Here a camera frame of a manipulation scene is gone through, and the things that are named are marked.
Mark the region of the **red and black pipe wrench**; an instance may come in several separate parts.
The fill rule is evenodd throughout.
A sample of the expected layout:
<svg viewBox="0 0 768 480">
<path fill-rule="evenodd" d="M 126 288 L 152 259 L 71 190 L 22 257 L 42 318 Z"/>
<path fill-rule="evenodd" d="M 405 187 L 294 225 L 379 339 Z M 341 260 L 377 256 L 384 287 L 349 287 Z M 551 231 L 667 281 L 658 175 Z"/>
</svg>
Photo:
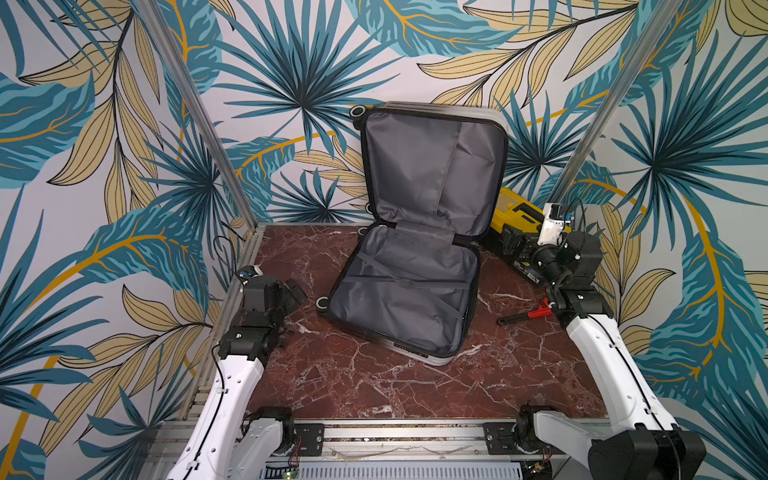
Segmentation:
<svg viewBox="0 0 768 480">
<path fill-rule="evenodd" d="M 499 317 L 496 320 L 496 323 L 498 325 L 500 325 L 500 326 L 506 326 L 506 325 L 510 325 L 510 324 L 513 324 L 513 323 L 516 323 L 516 322 L 521 322 L 521 321 L 526 321 L 526 320 L 531 320 L 531 319 L 548 317 L 548 316 L 552 315 L 551 307 L 553 305 L 554 305 L 553 302 L 551 302 L 551 301 L 549 301 L 547 299 L 543 299 L 540 302 L 540 305 L 536 309 L 530 310 L 530 311 L 526 311 L 526 312 L 522 312 L 522 313 L 517 313 L 517 314 L 509 315 L 509 316 Z"/>
</svg>

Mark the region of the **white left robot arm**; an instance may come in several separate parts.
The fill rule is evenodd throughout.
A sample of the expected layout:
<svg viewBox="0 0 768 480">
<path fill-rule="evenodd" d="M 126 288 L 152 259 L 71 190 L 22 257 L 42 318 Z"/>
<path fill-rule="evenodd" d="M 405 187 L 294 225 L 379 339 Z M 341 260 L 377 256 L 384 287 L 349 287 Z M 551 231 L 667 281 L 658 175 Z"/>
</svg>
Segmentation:
<svg viewBox="0 0 768 480">
<path fill-rule="evenodd" d="M 291 454 L 291 409 L 246 408 L 285 333 L 286 318 L 307 296 L 293 279 L 240 274 L 240 305 L 212 348 L 215 376 L 195 428 L 169 479 L 256 479 L 274 454 Z"/>
</svg>

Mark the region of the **yellow and black toolbox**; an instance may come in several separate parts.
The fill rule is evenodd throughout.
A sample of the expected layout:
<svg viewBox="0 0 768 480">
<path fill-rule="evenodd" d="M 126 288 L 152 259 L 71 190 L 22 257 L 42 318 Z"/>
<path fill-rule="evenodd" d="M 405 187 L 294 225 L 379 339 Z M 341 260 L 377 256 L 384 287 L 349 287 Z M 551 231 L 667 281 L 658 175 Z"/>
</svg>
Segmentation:
<svg viewBox="0 0 768 480">
<path fill-rule="evenodd" d="M 540 209 L 508 188 L 500 190 L 491 229 L 481 245 L 535 286 L 565 285 L 575 278 L 558 262 L 574 215 L 558 203 Z"/>
</svg>

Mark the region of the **aluminium corner post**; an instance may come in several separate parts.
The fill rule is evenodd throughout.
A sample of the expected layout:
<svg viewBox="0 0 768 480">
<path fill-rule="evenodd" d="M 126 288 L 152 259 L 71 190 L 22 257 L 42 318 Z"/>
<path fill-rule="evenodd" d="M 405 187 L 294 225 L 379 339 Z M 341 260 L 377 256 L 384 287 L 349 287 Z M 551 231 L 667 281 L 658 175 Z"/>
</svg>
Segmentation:
<svg viewBox="0 0 768 480">
<path fill-rule="evenodd" d="M 161 13 L 158 2 L 138 0 L 135 1 L 135 7 L 145 23 L 150 38 L 154 41 L 160 56 L 165 61 L 170 76 L 179 90 L 181 99 L 186 102 L 191 119 L 194 121 L 211 152 L 214 163 L 219 169 L 224 183 L 230 190 L 237 210 L 244 218 L 249 229 L 255 231 L 258 227 L 258 220 L 253 215 L 250 202 L 246 198 L 242 186 L 236 177 L 235 170 L 228 158 L 224 145 L 205 110 L 199 91 L 183 60 L 183 55 L 175 45 L 170 27 Z"/>
<path fill-rule="evenodd" d="M 562 170 L 550 195 L 547 197 L 548 203 L 564 202 L 570 185 L 581 170 L 594 143 L 599 138 L 614 111 L 619 107 L 637 76 L 643 70 L 654 51 L 655 45 L 662 37 L 666 27 L 673 20 L 681 5 L 681 0 L 662 1 L 659 7 L 652 12 L 646 29 L 638 36 L 637 45 L 629 52 L 625 66 L 618 71 L 615 81 L 606 92 L 595 117 L 581 138 L 569 162 Z"/>
</svg>

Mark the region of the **right aluminium corner post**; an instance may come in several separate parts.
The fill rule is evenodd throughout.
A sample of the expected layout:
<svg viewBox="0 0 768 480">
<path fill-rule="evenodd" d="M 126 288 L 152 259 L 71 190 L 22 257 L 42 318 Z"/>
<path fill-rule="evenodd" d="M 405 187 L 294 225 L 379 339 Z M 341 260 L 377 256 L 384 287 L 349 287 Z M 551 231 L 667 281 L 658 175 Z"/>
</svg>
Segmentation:
<svg viewBox="0 0 768 480">
<path fill-rule="evenodd" d="M 637 76 L 643 70 L 654 51 L 655 45 L 662 37 L 666 27 L 673 20 L 681 5 L 681 0 L 662 1 L 659 7 L 652 12 L 646 29 L 638 36 L 637 45 L 629 52 L 625 66 L 618 71 L 615 81 L 606 92 L 595 117 L 581 138 L 569 162 L 562 170 L 550 195 L 547 197 L 548 203 L 564 202 L 570 185 L 581 170 L 594 143 L 599 138 L 614 111 L 619 107 Z"/>
</svg>

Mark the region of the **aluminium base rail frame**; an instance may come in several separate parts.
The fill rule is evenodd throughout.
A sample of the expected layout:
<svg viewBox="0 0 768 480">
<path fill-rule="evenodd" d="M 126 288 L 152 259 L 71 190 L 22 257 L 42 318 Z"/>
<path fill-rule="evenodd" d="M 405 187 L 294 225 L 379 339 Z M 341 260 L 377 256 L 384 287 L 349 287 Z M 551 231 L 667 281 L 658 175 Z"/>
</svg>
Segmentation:
<svg viewBox="0 0 768 480">
<path fill-rule="evenodd" d="M 484 427 L 524 404 L 601 419 L 605 406 L 575 345 L 556 320 L 500 326 L 534 309 L 538 290 L 483 254 L 475 317 L 456 358 L 432 366 L 361 340 L 321 317 L 356 244 L 350 226 L 269 226 L 255 262 L 295 278 L 307 301 L 248 401 L 287 407 L 304 432 L 299 476 L 310 478 L 514 478 L 513 457 L 489 453 Z"/>
</svg>

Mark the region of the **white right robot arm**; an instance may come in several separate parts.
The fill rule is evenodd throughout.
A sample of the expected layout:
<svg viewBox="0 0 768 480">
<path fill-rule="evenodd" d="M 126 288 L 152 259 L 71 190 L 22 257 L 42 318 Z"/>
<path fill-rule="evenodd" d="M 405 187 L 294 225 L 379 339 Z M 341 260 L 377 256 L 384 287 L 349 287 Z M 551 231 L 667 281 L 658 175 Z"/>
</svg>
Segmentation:
<svg viewBox="0 0 768 480">
<path fill-rule="evenodd" d="M 685 431 L 643 378 L 602 294 L 594 285 L 599 240 L 582 231 L 535 237 L 509 225 L 502 256 L 538 278 L 551 314 L 577 346 L 603 399 L 610 430 L 601 433 L 553 407 L 524 405 L 514 445 L 526 453 L 553 447 L 594 479 L 692 479 L 706 456 L 699 434 Z"/>
</svg>

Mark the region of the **white cartoon hard-shell suitcase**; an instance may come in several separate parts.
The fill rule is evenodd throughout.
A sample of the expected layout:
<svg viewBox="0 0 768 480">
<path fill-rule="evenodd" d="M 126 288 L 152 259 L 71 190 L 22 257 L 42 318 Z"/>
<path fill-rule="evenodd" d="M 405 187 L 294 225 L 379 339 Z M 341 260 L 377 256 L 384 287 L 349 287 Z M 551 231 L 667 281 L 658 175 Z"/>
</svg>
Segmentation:
<svg viewBox="0 0 768 480">
<path fill-rule="evenodd" d="M 317 312 L 338 328 L 432 366 L 459 353 L 477 302 L 479 241 L 507 160 L 501 112 L 356 105 L 371 225 Z"/>
</svg>

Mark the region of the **left aluminium corner post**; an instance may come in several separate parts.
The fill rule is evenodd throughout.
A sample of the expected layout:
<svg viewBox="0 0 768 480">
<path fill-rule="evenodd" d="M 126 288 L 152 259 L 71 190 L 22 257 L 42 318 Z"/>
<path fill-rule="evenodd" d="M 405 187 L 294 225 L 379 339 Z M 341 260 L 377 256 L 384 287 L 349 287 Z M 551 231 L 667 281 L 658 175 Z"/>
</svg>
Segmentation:
<svg viewBox="0 0 768 480">
<path fill-rule="evenodd" d="M 161 13 L 158 2 L 138 0 L 135 1 L 135 7 L 145 23 L 150 38 L 154 41 L 160 56 L 165 61 L 170 76 L 179 90 L 181 99 L 186 102 L 191 119 L 194 121 L 211 152 L 214 163 L 219 169 L 224 183 L 230 190 L 237 210 L 244 218 L 249 229 L 255 231 L 258 227 L 258 220 L 253 215 L 250 202 L 246 198 L 242 186 L 236 177 L 235 170 L 228 158 L 224 145 L 205 110 L 199 91 L 183 60 L 183 55 L 175 45 L 170 27 Z"/>
</svg>

